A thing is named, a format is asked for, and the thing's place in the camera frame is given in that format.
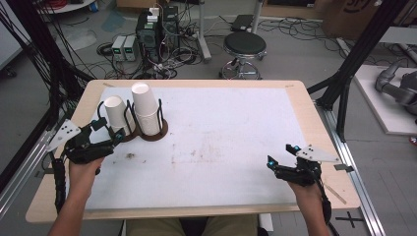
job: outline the stacked paper cups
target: stacked paper cups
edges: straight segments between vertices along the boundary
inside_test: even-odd
[[[131,135],[124,115],[126,110],[126,104],[123,101],[123,99],[118,95],[110,96],[104,100],[104,107],[107,112],[109,120],[108,122],[110,123],[113,132],[117,132],[120,129],[124,129],[126,136]],[[136,128],[135,120],[129,110],[126,112],[126,118],[128,120],[132,132],[134,132]]]
[[[158,104],[153,96],[150,86],[137,82],[132,85],[132,96],[135,102],[135,113],[142,132],[147,136],[158,134],[159,123],[157,117]]]

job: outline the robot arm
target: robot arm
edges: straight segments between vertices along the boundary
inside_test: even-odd
[[[411,88],[403,88],[393,86],[390,81],[395,77],[395,72],[399,67],[399,61],[392,63],[386,70],[382,71],[375,82],[375,89],[379,92],[386,93],[393,98],[395,101],[401,105],[409,106],[412,105],[417,99],[417,93]],[[406,74],[402,78],[405,81],[414,81],[417,83],[417,78],[415,73]]]

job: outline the chair leg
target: chair leg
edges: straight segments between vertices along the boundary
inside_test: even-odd
[[[252,64],[247,62],[246,59],[238,59],[237,65],[235,65],[236,59],[226,63],[220,71],[220,76],[226,80],[232,80],[235,78],[242,80],[260,80],[261,74],[258,69]]]

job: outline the caster wheel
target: caster wheel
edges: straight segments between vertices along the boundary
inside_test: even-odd
[[[6,68],[6,74],[8,77],[16,77],[18,73],[16,73],[11,67]]]

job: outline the gray floor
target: gray floor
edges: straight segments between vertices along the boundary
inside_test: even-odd
[[[251,14],[253,2],[207,1],[206,10],[209,17],[206,19],[206,29],[221,21],[218,16],[232,22],[232,15]],[[69,25],[89,18],[84,23],[72,26],[74,29],[93,30],[97,37],[94,45],[77,51],[86,64],[103,60],[95,53],[100,43],[111,41],[118,33],[134,32],[136,25],[136,14],[115,11],[112,7],[114,3],[110,0],[99,3],[101,6],[98,13],[83,9],[57,16],[61,23]],[[192,17],[195,18],[197,6],[192,10]],[[277,22],[264,24],[277,26]],[[227,29],[227,24],[217,23],[208,34],[226,35],[229,33]],[[258,33],[267,42],[268,56],[263,61],[254,61],[264,80],[300,80],[309,87],[334,74],[343,62],[336,50],[337,46],[329,40],[326,44],[323,40],[300,40],[282,33],[279,29],[266,29],[271,28],[260,27]],[[320,29],[317,29],[317,34],[321,34]],[[207,42],[212,60],[206,64],[177,69],[178,76],[175,79],[204,80],[218,77],[220,67],[232,58],[221,49],[222,37],[210,36],[207,37]],[[388,59],[391,62],[398,59],[383,45],[378,45],[372,56],[373,58],[369,58],[366,63],[372,64],[379,59]],[[378,64],[387,65],[387,62],[379,61]],[[3,153],[0,158],[0,170],[4,169],[16,153],[48,106],[47,90],[29,59],[21,55],[11,65],[18,72],[18,76],[8,78],[2,74],[0,77],[0,98],[3,101],[0,105],[0,149]],[[125,68],[134,68],[136,65],[128,63]],[[104,78],[106,73],[101,68],[92,65],[90,68],[98,78]],[[103,65],[102,68],[106,72],[110,71],[108,65]],[[320,97],[321,93],[320,91],[312,94],[312,98]],[[414,235],[417,229],[417,187],[414,184],[417,179],[416,148],[408,142],[408,137],[384,133],[355,83],[351,85],[347,112],[346,140],[386,235]],[[34,177],[37,171],[41,171],[40,166],[33,172],[0,221],[1,235],[45,235],[50,227],[49,224],[30,224],[25,221],[26,211],[41,181],[40,178]],[[352,217],[362,218],[358,209],[349,212]],[[335,217],[347,217],[347,212],[336,210],[333,213],[332,222],[341,235],[368,235],[363,222],[356,221],[351,224],[349,221],[336,220]],[[307,234],[301,215],[297,212],[274,213],[272,221],[275,228],[273,235]],[[121,222],[118,220],[87,221],[83,225],[82,234],[117,235],[120,225]]]

